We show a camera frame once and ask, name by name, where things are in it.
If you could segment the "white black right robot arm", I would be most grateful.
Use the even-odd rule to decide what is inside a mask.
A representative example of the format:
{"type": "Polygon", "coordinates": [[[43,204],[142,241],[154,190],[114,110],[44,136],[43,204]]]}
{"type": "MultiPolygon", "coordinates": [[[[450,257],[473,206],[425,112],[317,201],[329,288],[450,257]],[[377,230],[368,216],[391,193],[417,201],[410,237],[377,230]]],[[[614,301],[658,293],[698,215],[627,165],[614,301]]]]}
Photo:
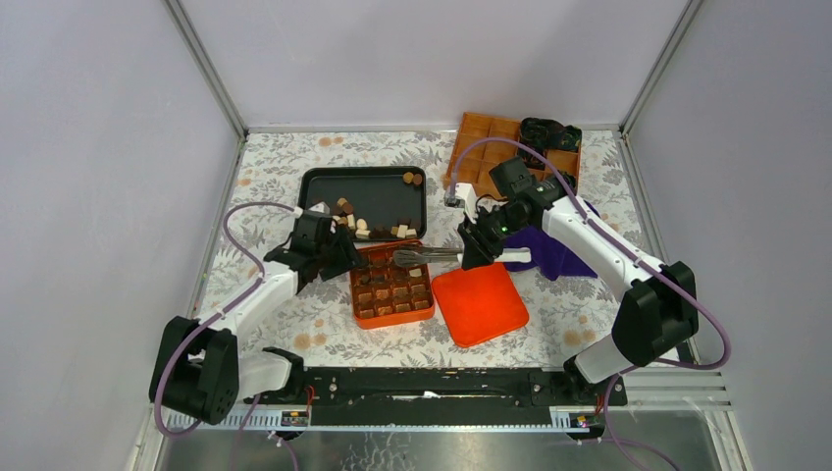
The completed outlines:
{"type": "Polygon", "coordinates": [[[699,330],[693,302],[696,282],[684,263],[666,264],[614,232],[575,195],[560,174],[540,181],[519,158],[490,171],[500,206],[481,207],[473,186],[453,183],[445,192],[449,207],[461,207],[458,226],[464,270],[504,261],[506,240],[536,228],[584,262],[619,302],[609,335],[563,364],[558,387],[572,402],[586,404],[616,373],[645,367],[699,330]]]}

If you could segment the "metal tongs white handle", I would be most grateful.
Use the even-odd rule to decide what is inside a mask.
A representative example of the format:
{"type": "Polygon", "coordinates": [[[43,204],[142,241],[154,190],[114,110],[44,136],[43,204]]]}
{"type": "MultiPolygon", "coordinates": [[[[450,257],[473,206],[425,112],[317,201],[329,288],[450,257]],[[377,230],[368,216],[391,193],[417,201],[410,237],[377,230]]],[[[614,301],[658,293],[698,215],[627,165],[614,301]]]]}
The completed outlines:
{"type": "Polygon", "coordinates": [[[493,263],[530,263],[528,248],[508,248],[497,252],[478,248],[442,248],[406,246],[395,249],[390,257],[393,264],[402,268],[432,263],[455,263],[463,270],[475,269],[493,263]]]}

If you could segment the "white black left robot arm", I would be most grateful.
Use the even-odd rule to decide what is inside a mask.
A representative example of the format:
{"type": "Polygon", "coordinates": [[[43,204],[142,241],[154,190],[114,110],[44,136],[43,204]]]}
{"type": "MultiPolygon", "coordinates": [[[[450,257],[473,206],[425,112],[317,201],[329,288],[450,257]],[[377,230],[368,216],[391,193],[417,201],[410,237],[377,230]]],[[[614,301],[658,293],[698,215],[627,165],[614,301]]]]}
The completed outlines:
{"type": "Polygon", "coordinates": [[[268,347],[244,356],[240,344],[262,319],[315,280],[327,281],[360,266],[362,258],[347,227],[329,214],[295,207],[286,247],[254,261],[257,275],[234,297],[205,317],[177,316],[163,330],[148,397],[157,429],[173,438],[163,411],[217,425],[245,399],[269,394],[282,403],[307,395],[303,360],[268,347]]]}

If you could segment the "orange chocolate box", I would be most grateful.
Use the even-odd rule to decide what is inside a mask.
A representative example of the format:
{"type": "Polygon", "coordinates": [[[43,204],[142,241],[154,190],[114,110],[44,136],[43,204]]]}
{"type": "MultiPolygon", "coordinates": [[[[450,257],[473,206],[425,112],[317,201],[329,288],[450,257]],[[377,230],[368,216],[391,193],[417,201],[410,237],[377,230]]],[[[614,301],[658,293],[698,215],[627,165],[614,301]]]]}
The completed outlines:
{"type": "Polygon", "coordinates": [[[422,246],[418,240],[402,240],[358,250],[360,264],[349,272],[349,287],[352,315],[360,328],[380,329],[434,316],[428,266],[405,268],[393,260],[397,250],[422,246]]]}

